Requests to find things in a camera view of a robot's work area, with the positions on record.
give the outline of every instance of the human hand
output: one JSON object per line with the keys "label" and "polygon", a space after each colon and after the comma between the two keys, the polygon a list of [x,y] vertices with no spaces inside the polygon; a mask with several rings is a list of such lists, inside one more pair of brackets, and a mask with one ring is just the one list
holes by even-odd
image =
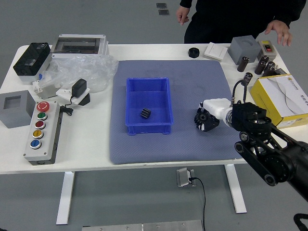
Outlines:
{"label": "human hand", "polygon": [[292,42],[292,34],[289,32],[289,27],[286,25],[286,23],[278,20],[273,20],[268,24],[268,27],[265,30],[265,34],[269,34],[271,30],[275,30],[277,33],[277,43],[281,44],[281,41],[283,40],[282,45],[291,45]]}
{"label": "human hand", "polygon": [[177,19],[178,19],[178,22],[182,25],[184,25],[184,23],[188,22],[189,21],[189,18],[188,18],[188,13],[189,13],[189,10],[190,8],[185,8],[185,7],[182,7],[180,6],[177,10]]}

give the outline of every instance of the red button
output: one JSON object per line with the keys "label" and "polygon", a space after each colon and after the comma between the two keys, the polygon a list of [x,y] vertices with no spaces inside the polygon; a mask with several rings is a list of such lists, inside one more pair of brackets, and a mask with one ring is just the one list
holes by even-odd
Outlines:
{"label": "red button", "polygon": [[46,125],[45,125],[44,121],[41,121],[41,120],[35,123],[35,128],[36,129],[44,129],[45,126]]}
{"label": "red button", "polygon": [[43,102],[40,102],[38,105],[37,105],[37,110],[39,112],[46,112],[49,110],[49,103],[46,102],[46,101],[43,101]]}

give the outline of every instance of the power cord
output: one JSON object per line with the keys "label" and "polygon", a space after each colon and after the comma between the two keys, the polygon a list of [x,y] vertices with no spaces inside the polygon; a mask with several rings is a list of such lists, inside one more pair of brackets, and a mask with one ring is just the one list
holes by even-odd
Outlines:
{"label": "power cord", "polygon": [[65,104],[64,106],[61,106],[61,107],[60,107],[60,112],[65,112],[65,113],[67,113],[69,116],[72,115],[74,109],[73,109],[73,108],[70,108],[70,107],[66,107],[66,106],[72,104],[72,98],[73,98],[73,96],[71,96],[71,98],[70,98],[70,103],[69,103],[69,104]]}
{"label": "power cord", "polygon": [[294,215],[294,222],[297,225],[298,229],[300,231],[308,231],[308,228],[306,227],[306,225],[304,225],[300,219],[308,219],[308,215],[307,214],[303,214],[303,213],[298,213]]}
{"label": "power cord", "polygon": [[204,194],[204,206],[203,206],[203,231],[205,231],[205,223],[204,223],[204,220],[205,220],[205,203],[206,203],[206,197],[205,197],[205,190],[204,190],[204,185],[202,183],[202,181],[197,178],[197,177],[191,177],[191,178],[188,178],[189,181],[192,181],[192,180],[199,180],[202,184],[202,188],[203,188],[203,194]]}
{"label": "power cord", "polygon": [[231,106],[233,106],[233,104],[235,103],[235,102],[234,102],[234,101],[235,101],[235,89],[236,89],[237,85],[239,85],[240,83],[242,83],[243,86],[244,86],[243,103],[246,102],[247,83],[246,83],[243,79],[241,79],[241,80],[237,81],[236,84],[235,84],[234,87],[233,87],[232,98],[231,98]]}

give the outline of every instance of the gray cube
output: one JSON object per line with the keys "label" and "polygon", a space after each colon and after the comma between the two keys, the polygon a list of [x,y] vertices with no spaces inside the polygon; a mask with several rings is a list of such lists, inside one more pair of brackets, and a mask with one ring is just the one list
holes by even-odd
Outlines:
{"label": "gray cube", "polygon": [[30,125],[34,107],[27,90],[0,94],[0,120],[7,128]]}
{"label": "gray cube", "polygon": [[228,53],[236,65],[240,64],[243,57],[249,58],[249,63],[253,63],[260,51],[260,45],[251,35],[234,37],[228,49]]}

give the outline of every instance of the person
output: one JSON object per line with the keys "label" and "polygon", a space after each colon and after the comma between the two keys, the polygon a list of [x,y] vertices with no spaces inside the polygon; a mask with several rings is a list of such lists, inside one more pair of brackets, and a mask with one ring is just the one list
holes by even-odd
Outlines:
{"label": "person", "polygon": [[[265,30],[277,33],[277,43],[291,45],[290,23],[299,19],[306,0],[197,0],[196,13],[189,23],[184,43],[231,43],[233,37],[252,35]],[[192,0],[181,0],[178,22],[189,21]]]}

